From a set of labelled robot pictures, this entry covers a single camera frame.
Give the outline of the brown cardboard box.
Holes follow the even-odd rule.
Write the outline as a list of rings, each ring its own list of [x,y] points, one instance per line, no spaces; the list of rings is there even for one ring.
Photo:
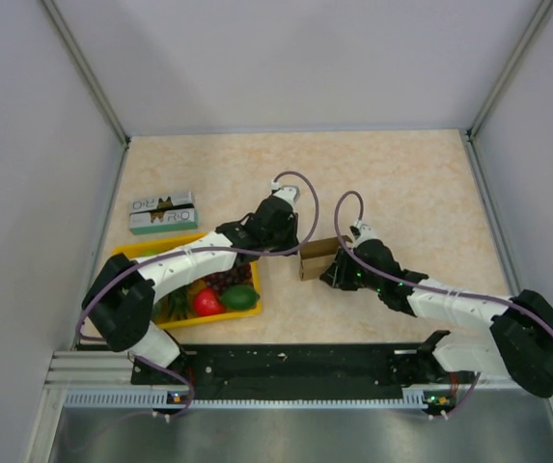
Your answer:
[[[299,250],[300,280],[317,279],[331,265],[340,247],[336,236],[307,242]]]

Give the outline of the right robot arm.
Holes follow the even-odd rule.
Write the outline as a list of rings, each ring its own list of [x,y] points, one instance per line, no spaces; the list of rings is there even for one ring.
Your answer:
[[[424,273],[401,268],[376,238],[339,248],[319,278],[344,291],[371,290],[392,311],[475,331],[473,337],[447,332],[431,341],[431,349],[417,359],[428,381],[472,371],[509,377],[538,397],[553,395],[553,307],[541,294],[524,289],[493,301],[467,298]]]

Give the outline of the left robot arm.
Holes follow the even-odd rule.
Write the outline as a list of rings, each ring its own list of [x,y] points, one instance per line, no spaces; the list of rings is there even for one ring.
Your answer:
[[[113,352],[128,351],[152,362],[165,382],[185,374],[180,345],[152,321],[165,296],[205,276],[228,271],[298,245],[298,193],[284,186],[257,210],[205,236],[151,258],[109,258],[88,290],[82,309]]]

